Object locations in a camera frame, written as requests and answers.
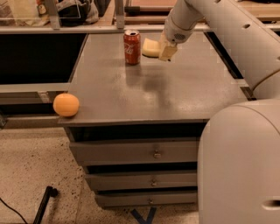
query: table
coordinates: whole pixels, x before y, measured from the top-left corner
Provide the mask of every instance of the table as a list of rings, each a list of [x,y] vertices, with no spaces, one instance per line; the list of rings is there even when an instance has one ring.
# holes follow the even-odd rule
[[[141,33],[159,39],[160,33]],[[126,65],[123,35],[87,38],[69,93],[76,116],[59,119],[101,207],[197,202],[197,151],[207,121],[247,100],[202,32],[170,62]]]

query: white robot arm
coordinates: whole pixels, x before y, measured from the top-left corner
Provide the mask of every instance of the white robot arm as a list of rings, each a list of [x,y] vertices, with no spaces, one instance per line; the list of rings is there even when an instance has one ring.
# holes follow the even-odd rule
[[[280,38],[234,0],[178,0],[165,21],[185,42],[205,18],[258,101],[224,108],[199,143],[199,224],[280,221]]]

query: tape mark on floor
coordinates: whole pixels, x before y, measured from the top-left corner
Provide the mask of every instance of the tape mark on floor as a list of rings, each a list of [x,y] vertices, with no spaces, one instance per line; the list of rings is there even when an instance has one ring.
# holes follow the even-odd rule
[[[138,221],[139,224],[151,224],[155,217],[156,211],[157,211],[157,209],[155,207],[151,207],[147,220],[144,220],[143,217],[141,216],[141,214],[139,214],[139,212],[136,209],[132,210],[131,214]]]

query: gray countertop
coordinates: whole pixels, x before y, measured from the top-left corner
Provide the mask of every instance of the gray countertop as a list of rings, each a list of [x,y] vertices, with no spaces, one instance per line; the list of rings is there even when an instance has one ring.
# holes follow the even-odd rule
[[[142,43],[159,37],[141,34]],[[170,62],[142,56],[136,66],[124,62],[122,34],[89,35],[69,93],[80,109],[61,117],[63,126],[197,122],[247,100],[202,32],[179,45]]]

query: drawer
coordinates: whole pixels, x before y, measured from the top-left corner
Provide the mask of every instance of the drawer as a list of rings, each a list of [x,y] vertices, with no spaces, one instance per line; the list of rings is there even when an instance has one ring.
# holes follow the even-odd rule
[[[86,175],[91,190],[197,186],[197,171],[146,171]]]
[[[70,143],[70,150],[82,166],[195,162],[198,142],[195,139],[81,142]]]
[[[100,207],[153,206],[167,204],[197,203],[196,191],[125,193],[95,195]]]

